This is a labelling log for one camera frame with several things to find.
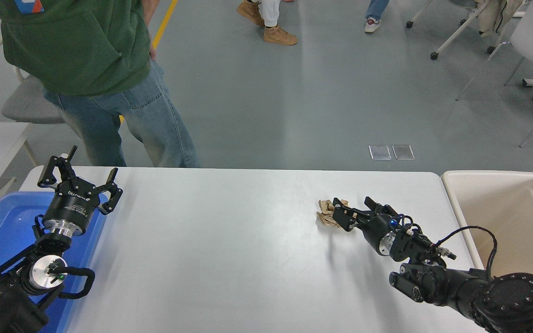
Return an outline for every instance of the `tan sneaker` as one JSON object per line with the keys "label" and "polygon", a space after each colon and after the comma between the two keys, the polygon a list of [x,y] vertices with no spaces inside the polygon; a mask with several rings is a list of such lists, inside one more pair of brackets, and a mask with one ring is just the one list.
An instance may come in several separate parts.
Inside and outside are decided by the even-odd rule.
{"label": "tan sneaker", "polygon": [[246,17],[255,25],[258,25],[259,27],[265,26],[265,21],[262,19],[260,12],[258,11],[258,2],[254,3],[242,0],[242,3],[236,10],[241,16]]}
{"label": "tan sneaker", "polygon": [[275,25],[273,28],[266,28],[262,39],[265,42],[281,45],[297,44],[297,37],[283,30],[279,25]]}

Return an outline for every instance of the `crumpled paper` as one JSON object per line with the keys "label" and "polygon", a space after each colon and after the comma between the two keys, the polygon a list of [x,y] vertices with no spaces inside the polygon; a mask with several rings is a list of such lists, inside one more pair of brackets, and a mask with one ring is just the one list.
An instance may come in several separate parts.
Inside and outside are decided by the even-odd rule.
{"label": "crumpled paper", "polygon": [[[341,203],[345,206],[349,206],[349,202],[347,200],[341,200]],[[316,214],[320,218],[322,224],[340,228],[341,226],[339,226],[338,223],[332,219],[332,214],[335,212],[335,207],[332,206],[332,201],[318,200],[318,205],[320,205],[320,210],[322,212],[317,211]]]}

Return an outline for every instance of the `blue plastic bin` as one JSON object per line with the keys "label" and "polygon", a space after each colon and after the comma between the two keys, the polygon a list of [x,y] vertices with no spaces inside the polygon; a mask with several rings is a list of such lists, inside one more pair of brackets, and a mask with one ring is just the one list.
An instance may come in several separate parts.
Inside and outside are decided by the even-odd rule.
{"label": "blue plastic bin", "polygon": [[[34,217],[44,214],[53,198],[53,192],[13,192],[0,198],[0,265],[16,255],[28,245],[34,244],[32,232]],[[96,248],[106,217],[95,211],[87,227],[87,232],[73,238],[71,248],[63,259],[69,266],[88,267]],[[85,277],[68,276],[65,280],[65,290],[72,293],[81,290]],[[34,296],[37,302],[42,296]],[[41,333],[64,333],[71,308],[75,301],[55,299],[45,310],[49,323],[43,327]]]}

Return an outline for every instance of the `person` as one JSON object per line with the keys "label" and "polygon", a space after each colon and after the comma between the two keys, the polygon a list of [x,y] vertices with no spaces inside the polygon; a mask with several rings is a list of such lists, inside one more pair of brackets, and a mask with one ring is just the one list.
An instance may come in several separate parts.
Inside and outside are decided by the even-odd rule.
{"label": "person", "polygon": [[0,1],[8,63],[38,78],[93,165],[125,166],[123,116],[156,167],[199,167],[150,44],[159,0]]}
{"label": "person", "polygon": [[281,0],[262,0],[260,2],[261,15],[258,9],[259,0],[242,0],[242,3],[237,7],[237,12],[255,25],[265,28],[262,35],[265,42],[287,46],[295,45],[297,44],[297,37],[283,30],[277,24],[280,2]]}
{"label": "person", "polygon": [[372,0],[366,11],[366,29],[365,32],[372,33],[378,30],[381,24],[381,14],[385,7],[388,6],[389,0]]}

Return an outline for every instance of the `yellow floor line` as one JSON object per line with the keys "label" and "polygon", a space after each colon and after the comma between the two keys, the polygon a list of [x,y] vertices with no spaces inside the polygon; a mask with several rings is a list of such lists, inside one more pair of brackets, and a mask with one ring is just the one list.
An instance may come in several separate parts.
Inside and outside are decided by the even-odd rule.
{"label": "yellow floor line", "polygon": [[157,29],[156,36],[154,37],[154,48],[157,48],[157,45],[159,44],[159,40],[161,40],[161,36],[163,35],[163,31],[166,29],[167,22],[170,20],[170,17],[172,16],[172,13],[174,12],[174,8],[176,8],[176,4],[178,3],[178,0],[172,0],[172,3],[170,4],[170,7],[167,9],[166,16],[163,17],[163,21],[161,21],[161,25],[159,26],[159,29]]}

